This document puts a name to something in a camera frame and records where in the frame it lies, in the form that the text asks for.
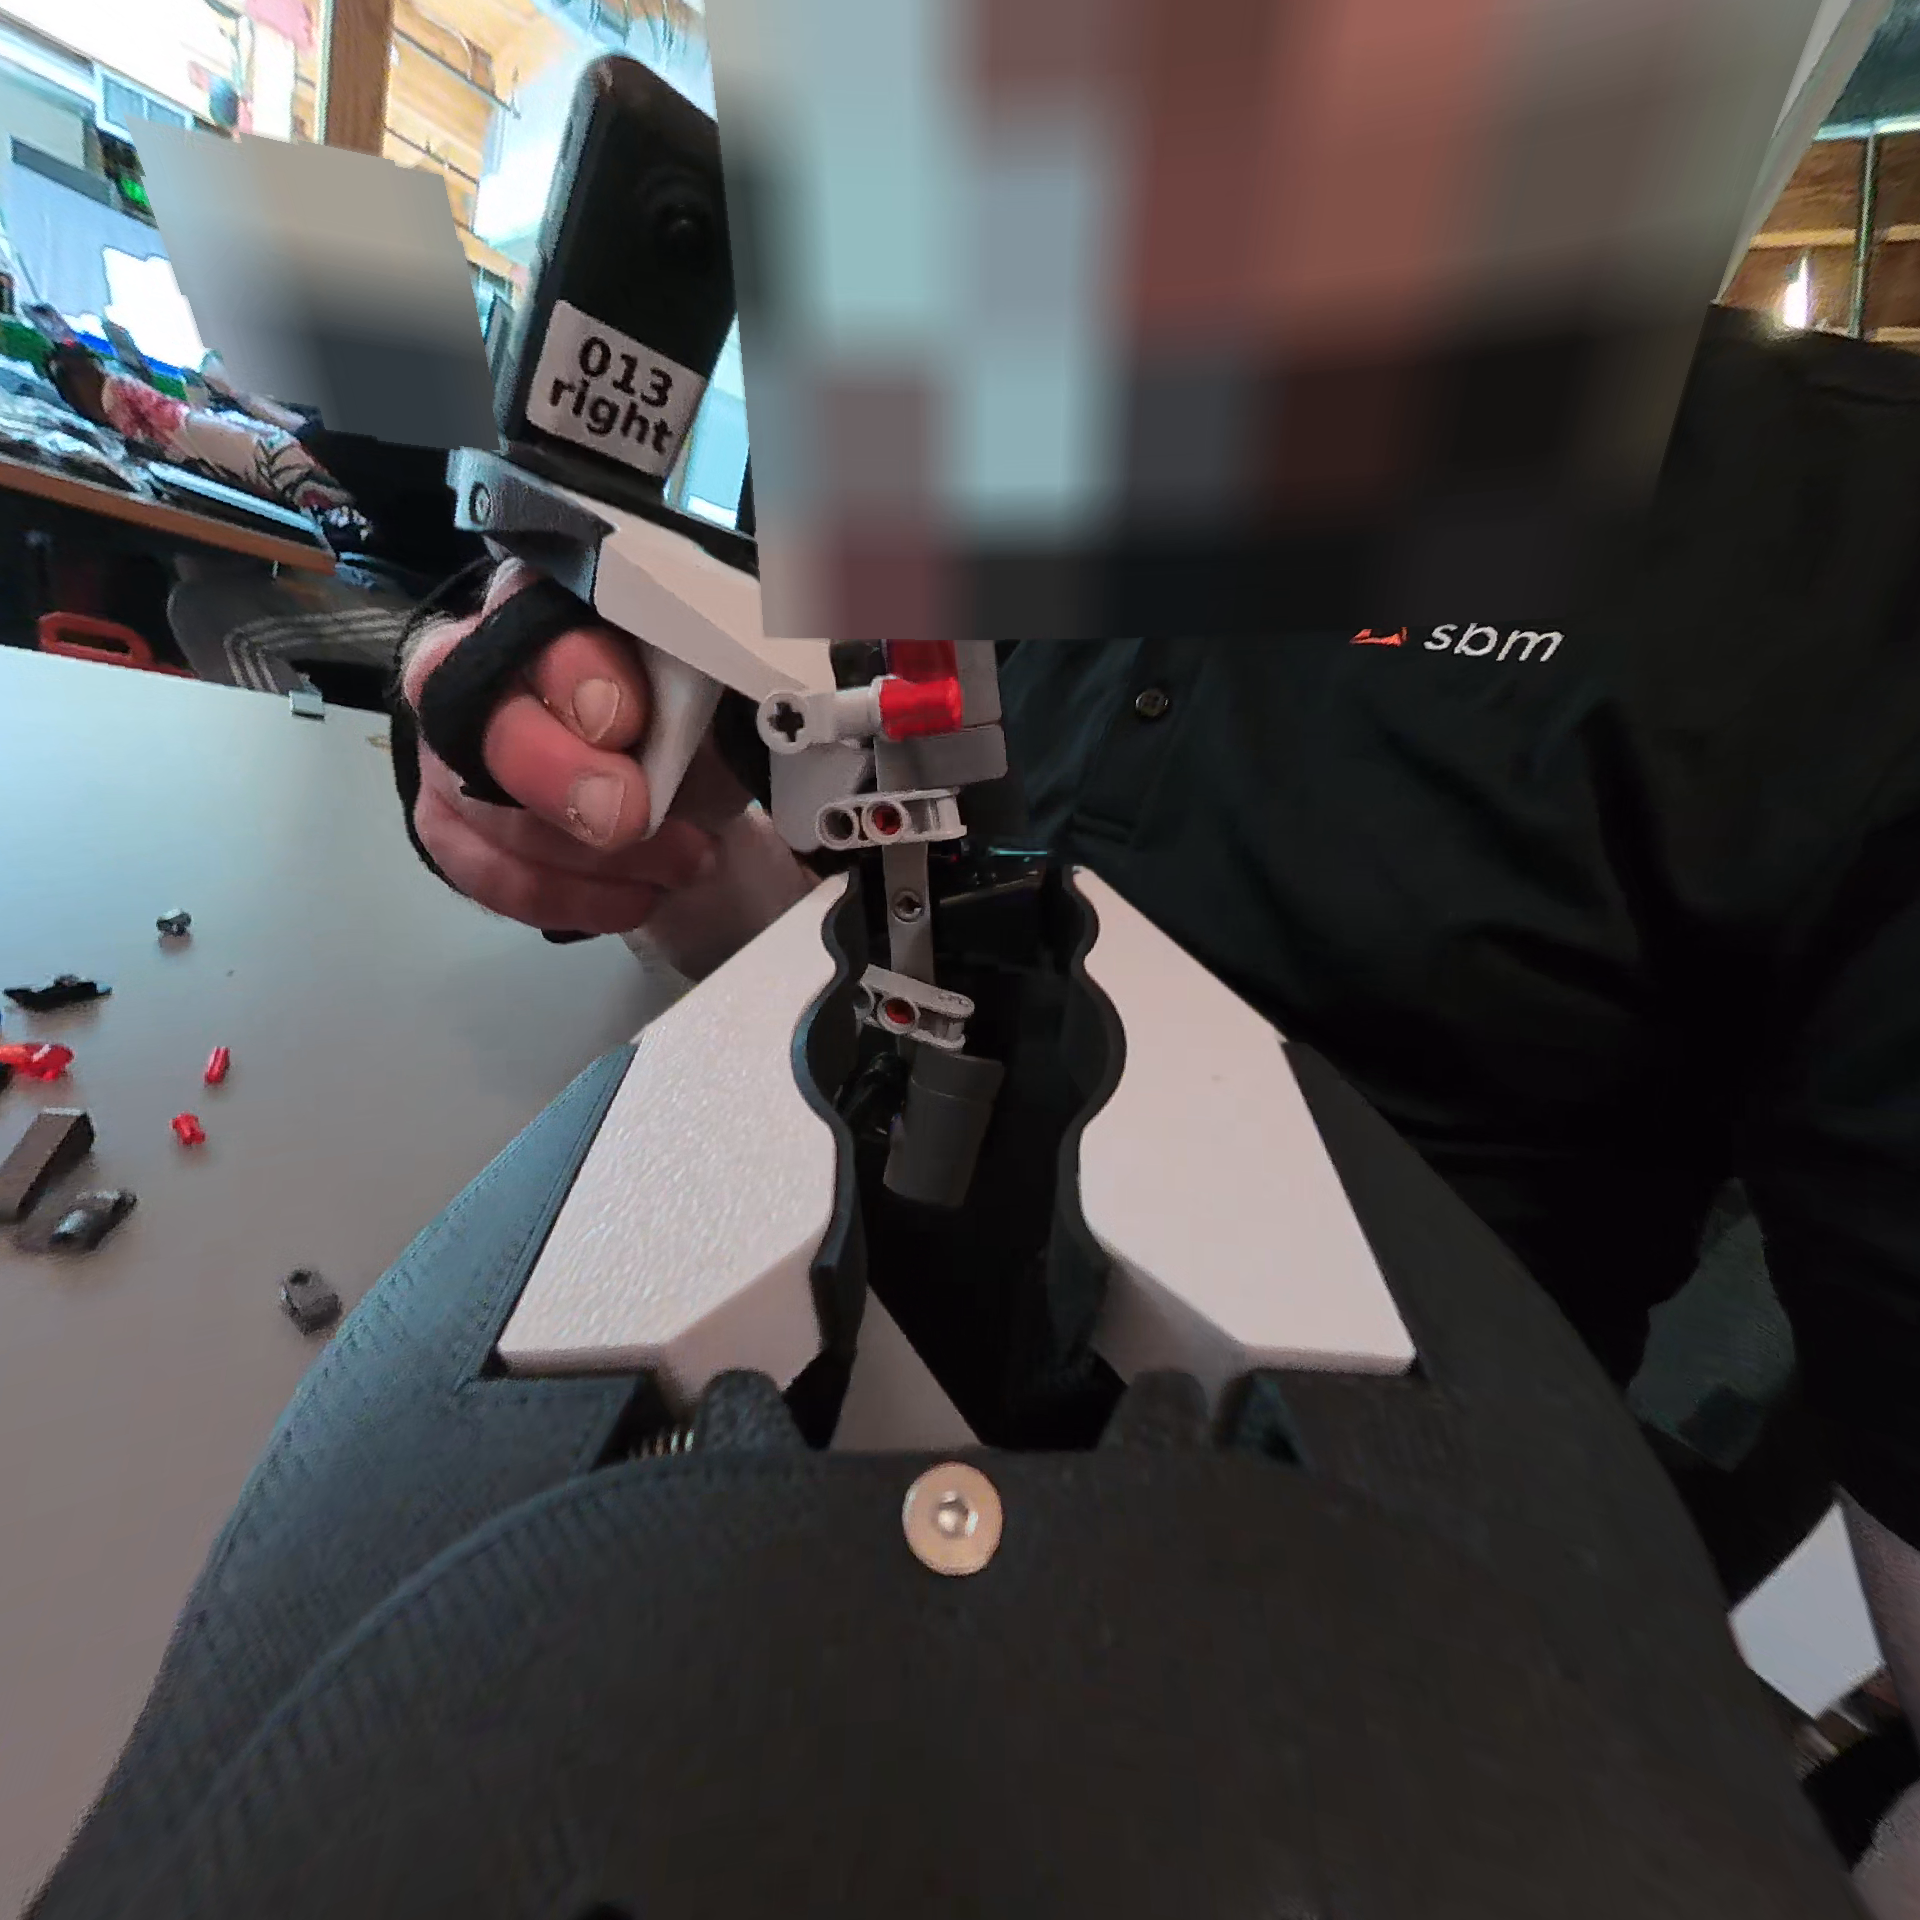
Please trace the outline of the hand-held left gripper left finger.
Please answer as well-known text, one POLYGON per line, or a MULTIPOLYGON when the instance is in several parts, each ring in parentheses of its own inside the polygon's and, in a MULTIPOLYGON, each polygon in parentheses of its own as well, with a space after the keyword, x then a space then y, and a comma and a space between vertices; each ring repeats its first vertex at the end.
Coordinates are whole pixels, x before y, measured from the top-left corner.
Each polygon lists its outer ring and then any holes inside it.
POLYGON ((826 928, 849 892, 815 888, 644 1029, 497 1339, 510 1374, 788 1387, 823 1353, 810 1268, 837 1151, 795 1045, 837 979, 826 928))

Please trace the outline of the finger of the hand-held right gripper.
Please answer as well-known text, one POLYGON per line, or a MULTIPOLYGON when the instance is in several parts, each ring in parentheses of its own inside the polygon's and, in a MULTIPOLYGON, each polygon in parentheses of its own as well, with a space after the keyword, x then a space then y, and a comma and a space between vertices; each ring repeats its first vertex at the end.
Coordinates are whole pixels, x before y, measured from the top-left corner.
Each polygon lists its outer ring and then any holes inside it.
POLYGON ((818 816, 851 798, 872 767, 865 740, 849 734, 875 697, 842 690, 826 640, 771 639, 762 631, 759 588, 690 537, 641 516, 609 511, 598 552, 598 615, 634 636, 651 688, 650 722, 636 762, 659 830, 708 739, 720 697, 746 701, 753 739, 773 762, 773 818, 796 853, 823 851, 818 816))

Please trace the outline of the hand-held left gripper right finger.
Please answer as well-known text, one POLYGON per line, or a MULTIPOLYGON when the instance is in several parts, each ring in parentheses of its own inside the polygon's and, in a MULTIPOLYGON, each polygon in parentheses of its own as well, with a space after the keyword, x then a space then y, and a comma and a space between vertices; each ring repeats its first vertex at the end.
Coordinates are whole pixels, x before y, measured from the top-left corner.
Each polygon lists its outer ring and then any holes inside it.
POLYGON ((1083 971, 1125 1040, 1077 1149, 1111 1262, 1097 1353, 1126 1383, 1406 1374, 1413 1342, 1283 1035, 1091 869, 1070 888, 1094 918, 1083 971))

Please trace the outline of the grey black lego subassembly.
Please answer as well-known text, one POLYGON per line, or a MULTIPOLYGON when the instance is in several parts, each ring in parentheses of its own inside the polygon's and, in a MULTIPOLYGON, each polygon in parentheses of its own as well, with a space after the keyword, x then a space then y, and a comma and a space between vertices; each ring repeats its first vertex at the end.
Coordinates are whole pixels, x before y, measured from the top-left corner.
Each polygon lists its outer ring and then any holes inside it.
POLYGON ((773 816, 804 859, 879 888, 885 957, 855 1009, 882 1049, 842 1099, 885 1131, 882 1182, 920 1206, 969 1196, 1003 1065, 969 1039, 975 1002, 951 969, 1027 967, 1022 931, 1049 859, 999 836, 1019 810, 988 640, 833 640, 826 688, 782 686, 755 711, 773 816))

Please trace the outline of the scattered lego pieces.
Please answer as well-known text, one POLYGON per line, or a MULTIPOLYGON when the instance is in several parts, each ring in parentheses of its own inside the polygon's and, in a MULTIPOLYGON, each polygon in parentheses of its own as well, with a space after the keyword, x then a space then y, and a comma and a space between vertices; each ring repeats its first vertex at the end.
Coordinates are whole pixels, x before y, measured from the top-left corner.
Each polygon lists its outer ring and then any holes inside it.
MULTIPOLYGON (((4 986, 4 1004, 35 1017, 71 1013, 109 1000, 97 977, 59 973, 43 985, 4 986)), ((4 1042, 4 1087, 16 1078, 52 1086, 73 1063, 62 1042, 4 1042)), ((40 1205, 83 1167, 95 1149, 95 1125, 79 1110, 42 1110, 4 1154, 4 1226, 24 1226, 40 1205)), ((135 1212, 131 1190, 83 1190, 61 1201, 42 1247, 54 1254, 93 1254, 135 1212)), ((330 1331, 343 1321, 343 1298, 310 1268, 292 1272, 279 1289, 281 1309, 304 1334, 330 1331)))

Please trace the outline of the person's right hand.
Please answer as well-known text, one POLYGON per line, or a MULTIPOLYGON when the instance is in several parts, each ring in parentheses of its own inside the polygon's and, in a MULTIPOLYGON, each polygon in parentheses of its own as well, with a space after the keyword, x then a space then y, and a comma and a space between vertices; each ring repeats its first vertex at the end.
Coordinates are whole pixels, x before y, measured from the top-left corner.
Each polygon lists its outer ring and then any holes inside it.
POLYGON ((469 794, 424 740, 405 802, 426 862, 493 916, 564 936, 619 936, 719 877, 714 830, 653 823, 636 762, 653 721, 636 640, 594 619, 515 669, 480 735, 508 802, 469 794))

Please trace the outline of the pile of colourful clothes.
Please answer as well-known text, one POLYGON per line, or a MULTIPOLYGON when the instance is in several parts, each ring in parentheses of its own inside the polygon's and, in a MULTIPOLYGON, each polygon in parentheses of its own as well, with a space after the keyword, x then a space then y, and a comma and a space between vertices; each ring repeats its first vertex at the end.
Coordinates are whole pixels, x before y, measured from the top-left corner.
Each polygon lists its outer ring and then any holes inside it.
POLYGON ((49 307, 4 318, 4 372, 32 369, 61 405, 145 461, 179 467, 310 519, 340 555, 372 555, 354 494, 292 431, 247 412, 209 412, 101 361, 49 307))

